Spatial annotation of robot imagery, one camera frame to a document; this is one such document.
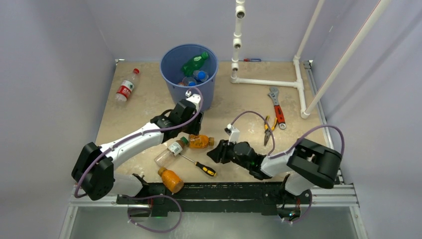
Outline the orange pouch gold cap bottle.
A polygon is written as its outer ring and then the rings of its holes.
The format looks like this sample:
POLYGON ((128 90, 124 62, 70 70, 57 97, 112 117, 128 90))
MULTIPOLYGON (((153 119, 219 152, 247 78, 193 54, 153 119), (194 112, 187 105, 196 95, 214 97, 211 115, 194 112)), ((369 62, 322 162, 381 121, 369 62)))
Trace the orange pouch gold cap bottle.
POLYGON ((206 135, 189 135, 189 147, 194 149, 214 146, 214 138, 206 135))

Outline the small Pepsi bottle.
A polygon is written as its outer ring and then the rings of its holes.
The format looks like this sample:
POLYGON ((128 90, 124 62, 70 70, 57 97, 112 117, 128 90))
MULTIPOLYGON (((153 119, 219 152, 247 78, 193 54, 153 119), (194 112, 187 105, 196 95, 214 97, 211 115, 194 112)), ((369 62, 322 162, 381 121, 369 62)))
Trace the small Pepsi bottle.
POLYGON ((195 70, 193 72, 193 77, 194 79, 199 82, 199 83, 203 83, 206 82, 209 78, 209 75, 207 72, 202 71, 202 70, 195 70))

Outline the green plastic bottle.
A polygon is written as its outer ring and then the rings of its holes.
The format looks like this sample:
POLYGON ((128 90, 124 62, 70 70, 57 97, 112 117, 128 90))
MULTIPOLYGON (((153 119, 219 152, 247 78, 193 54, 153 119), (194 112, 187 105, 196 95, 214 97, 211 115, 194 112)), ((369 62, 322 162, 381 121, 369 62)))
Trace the green plastic bottle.
POLYGON ((189 77, 193 75, 193 72, 195 70, 199 70, 208 58, 209 54, 204 51, 200 55, 196 55, 189 59, 181 68, 181 71, 183 72, 184 76, 189 77))

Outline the large Pepsi bottle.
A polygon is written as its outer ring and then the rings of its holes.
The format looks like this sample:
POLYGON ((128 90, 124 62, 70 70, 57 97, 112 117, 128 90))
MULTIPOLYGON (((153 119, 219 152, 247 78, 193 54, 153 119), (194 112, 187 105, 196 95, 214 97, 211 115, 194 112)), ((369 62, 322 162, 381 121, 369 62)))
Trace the large Pepsi bottle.
POLYGON ((193 77, 184 77, 182 81, 178 84, 180 86, 195 86, 197 81, 193 77))

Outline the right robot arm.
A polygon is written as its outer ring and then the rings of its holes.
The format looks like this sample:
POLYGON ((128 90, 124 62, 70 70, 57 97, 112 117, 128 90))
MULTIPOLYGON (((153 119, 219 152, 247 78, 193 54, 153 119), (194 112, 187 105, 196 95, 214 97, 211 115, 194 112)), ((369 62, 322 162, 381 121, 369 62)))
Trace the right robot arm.
POLYGON ((258 180, 288 173, 289 177, 279 190, 280 198, 287 203, 314 186, 333 188, 342 161, 338 151, 308 139, 301 140, 293 149, 283 151, 273 159, 256 153, 248 142, 228 140, 221 140, 207 156, 215 163, 235 163, 258 180))

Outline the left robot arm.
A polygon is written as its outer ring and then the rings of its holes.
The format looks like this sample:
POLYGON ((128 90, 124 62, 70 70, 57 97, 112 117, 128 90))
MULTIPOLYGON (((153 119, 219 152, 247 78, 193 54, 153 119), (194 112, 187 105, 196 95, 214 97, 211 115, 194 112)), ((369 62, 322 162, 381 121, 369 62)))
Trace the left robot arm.
POLYGON ((135 203, 148 199, 146 182, 137 174, 119 175, 115 170, 139 153, 175 138, 179 133, 198 134, 203 114, 197 94, 180 100, 174 109, 155 116, 137 131, 110 143, 86 144, 71 176, 77 182, 76 198, 88 196, 96 201, 107 194, 128 195, 135 203))

